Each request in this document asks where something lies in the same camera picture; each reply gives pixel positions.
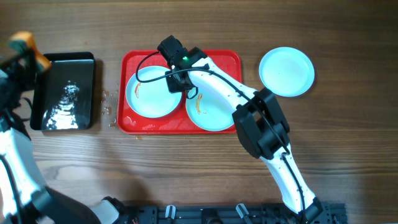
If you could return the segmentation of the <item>pale blue plate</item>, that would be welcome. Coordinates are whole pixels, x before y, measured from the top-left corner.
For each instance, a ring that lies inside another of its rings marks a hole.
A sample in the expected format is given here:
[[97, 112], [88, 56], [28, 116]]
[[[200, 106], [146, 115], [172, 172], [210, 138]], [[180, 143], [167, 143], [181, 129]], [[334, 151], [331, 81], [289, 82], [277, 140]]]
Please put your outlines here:
[[278, 47], [266, 53], [259, 64], [265, 87], [283, 97], [296, 97], [311, 89], [315, 68], [310, 58], [292, 47]]
[[181, 92], [169, 92], [166, 79], [142, 83], [137, 80], [136, 74], [129, 79], [125, 96], [129, 107], [146, 118], [170, 114], [182, 99]]
[[194, 98], [186, 99], [185, 108], [190, 120], [205, 131], [224, 131], [234, 124], [230, 109], [202, 88]]

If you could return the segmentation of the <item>orange green scrub sponge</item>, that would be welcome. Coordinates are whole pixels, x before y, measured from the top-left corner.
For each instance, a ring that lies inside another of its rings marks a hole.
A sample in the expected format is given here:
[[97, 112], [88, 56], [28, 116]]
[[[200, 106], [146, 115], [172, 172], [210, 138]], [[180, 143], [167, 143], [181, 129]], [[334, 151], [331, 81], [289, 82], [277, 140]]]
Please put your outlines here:
[[32, 55], [31, 62], [34, 62], [38, 72], [44, 72], [51, 67], [50, 61], [38, 51], [34, 35], [28, 31], [19, 31], [9, 39], [9, 46], [15, 51], [23, 54], [28, 52]]

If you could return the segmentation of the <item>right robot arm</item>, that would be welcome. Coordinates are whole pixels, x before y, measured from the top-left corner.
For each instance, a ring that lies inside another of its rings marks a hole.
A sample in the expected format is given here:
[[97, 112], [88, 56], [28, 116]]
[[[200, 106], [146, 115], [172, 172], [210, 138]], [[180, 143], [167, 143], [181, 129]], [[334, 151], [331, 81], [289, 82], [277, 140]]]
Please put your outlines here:
[[257, 91], [224, 72], [204, 51], [187, 50], [174, 36], [157, 48], [169, 71], [164, 78], [169, 91], [202, 88], [231, 108], [239, 142], [261, 159], [282, 194], [285, 206], [301, 223], [313, 222], [323, 211], [321, 202], [305, 183], [291, 151], [289, 124], [269, 89]]

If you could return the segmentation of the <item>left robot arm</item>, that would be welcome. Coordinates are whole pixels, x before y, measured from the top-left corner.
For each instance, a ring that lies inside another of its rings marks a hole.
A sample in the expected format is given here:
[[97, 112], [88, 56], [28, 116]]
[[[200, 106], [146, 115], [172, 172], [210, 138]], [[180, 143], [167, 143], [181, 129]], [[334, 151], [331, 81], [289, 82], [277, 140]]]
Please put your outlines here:
[[111, 198], [88, 207], [50, 188], [34, 156], [24, 120], [13, 111], [21, 95], [37, 86], [45, 71], [27, 50], [1, 63], [1, 191], [5, 223], [117, 223], [121, 211]]

